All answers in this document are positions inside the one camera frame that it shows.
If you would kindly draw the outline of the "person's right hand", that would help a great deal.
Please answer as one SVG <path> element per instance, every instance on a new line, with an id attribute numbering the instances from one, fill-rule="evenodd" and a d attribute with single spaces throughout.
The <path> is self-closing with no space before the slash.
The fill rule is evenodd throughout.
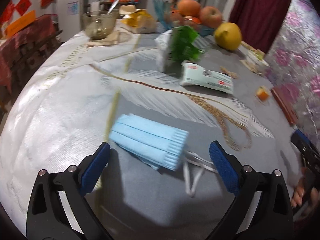
<path id="1" fill-rule="evenodd" d="M 306 179 L 306 172 L 310 171 L 307 167 L 303 167 L 302 168 L 302 177 L 300 178 L 292 199 L 291 199 L 291 206 L 292 207 L 297 207 L 298 206 L 302 206 L 302 202 L 303 202 L 303 197 L 306 194 L 306 189 L 305 189 L 305 179 Z M 317 191 L 316 188 L 313 188 L 310 192 L 310 199 L 309 199 L 309 204 L 308 207 L 305 209 L 305 211 L 303 211 L 301 217 L 305 218 L 308 217 L 309 215 L 311 215 L 312 213 L 314 213 L 315 209 L 317 208 L 317 206 L 319 205 L 319 191 Z"/>

